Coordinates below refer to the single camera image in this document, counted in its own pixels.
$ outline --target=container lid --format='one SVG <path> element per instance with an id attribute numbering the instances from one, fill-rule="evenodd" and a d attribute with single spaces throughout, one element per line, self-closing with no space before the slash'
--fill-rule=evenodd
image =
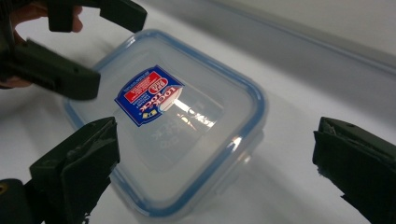
<path id="1" fill-rule="evenodd" d="M 66 111 L 77 127 L 116 118 L 121 162 L 112 179 L 146 216 L 171 216 L 202 195 L 262 127 L 260 88 L 163 32 L 137 33 L 94 69 L 97 99 L 66 100 Z"/>

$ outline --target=blue rim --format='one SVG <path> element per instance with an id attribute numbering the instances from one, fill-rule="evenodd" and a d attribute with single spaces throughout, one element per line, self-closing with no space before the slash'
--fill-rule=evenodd
<path id="1" fill-rule="evenodd" d="M 132 48 L 134 42 L 138 42 L 142 39 L 154 37 L 160 39 L 161 41 L 172 45 L 175 49 L 178 49 L 185 54 L 197 59 L 203 64 L 206 64 L 210 68 L 217 70 L 224 74 L 225 76 L 245 85 L 247 92 L 250 94 L 252 99 L 255 101 L 257 106 L 256 112 L 251 117 L 251 120 L 246 123 L 246 125 L 240 130 L 238 137 L 244 139 L 257 125 L 258 121 L 264 116 L 265 102 L 264 97 L 260 89 L 249 81 L 247 78 L 238 75 L 233 69 L 227 67 L 226 65 L 217 62 L 216 60 L 198 52 L 195 49 L 179 42 L 173 37 L 167 35 L 158 30 L 145 30 L 140 33 L 135 34 L 118 48 L 116 48 L 113 53 L 106 56 L 101 62 L 99 62 L 94 70 L 100 71 L 102 68 L 107 66 L 118 56 L 120 56 L 125 50 Z M 66 111 L 69 113 L 71 119 L 75 122 L 77 127 L 81 127 L 84 123 L 78 117 L 72 106 L 68 103 L 65 105 Z M 122 188 L 125 194 L 127 194 L 135 203 L 135 205 L 143 211 L 149 217 L 169 217 L 179 211 L 183 206 L 195 195 L 195 193 L 203 186 L 203 184 L 214 174 L 214 172 L 225 162 L 227 158 L 233 154 L 234 144 L 231 142 L 226 148 L 224 148 L 220 154 L 210 163 L 210 165 L 198 176 L 198 178 L 192 182 L 192 184 L 187 188 L 187 190 L 181 194 L 181 196 L 171 205 L 165 208 L 155 208 L 150 206 L 148 202 L 139 200 L 139 197 L 134 192 L 134 190 L 127 184 L 127 181 L 122 177 L 120 171 L 116 167 L 112 177 L 116 178 L 117 184 Z"/>

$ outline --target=transparent plastic container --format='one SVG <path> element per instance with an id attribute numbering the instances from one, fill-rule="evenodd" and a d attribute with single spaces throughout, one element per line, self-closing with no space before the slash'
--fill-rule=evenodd
<path id="1" fill-rule="evenodd" d="M 143 217 L 186 215 L 224 188 L 262 137 L 261 88 L 168 34 L 135 34 L 95 69 L 98 97 L 66 100 L 65 109 L 77 128 L 116 118 L 121 162 L 112 183 Z"/>

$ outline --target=sticker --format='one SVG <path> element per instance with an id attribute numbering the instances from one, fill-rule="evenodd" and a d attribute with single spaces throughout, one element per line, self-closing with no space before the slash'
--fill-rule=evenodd
<path id="1" fill-rule="evenodd" d="M 183 86 L 156 65 L 130 80 L 121 89 L 115 101 L 140 127 L 168 110 L 180 96 Z"/>

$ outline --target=white surface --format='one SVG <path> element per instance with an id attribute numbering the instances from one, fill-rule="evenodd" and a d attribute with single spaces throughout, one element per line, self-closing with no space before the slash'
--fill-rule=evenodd
<path id="1" fill-rule="evenodd" d="M 389 0 L 211 0 L 331 48 L 395 69 L 396 2 Z"/>
<path id="2" fill-rule="evenodd" d="M 396 76 L 206 3 L 136 1 L 158 28 L 257 81 L 269 111 L 264 140 L 222 195 L 180 223 L 368 223 L 318 175 L 311 158 L 321 116 L 354 123 L 396 144 Z M 51 34 L 45 20 L 23 36 L 92 66 L 130 33 L 85 8 L 78 35 Z M 61 98 L 28 88 L 0 92 L 0 179 L 30 179 L 28 167 L 73 132 Z M 91 223 L 140 223 L 106 190 Z"/>

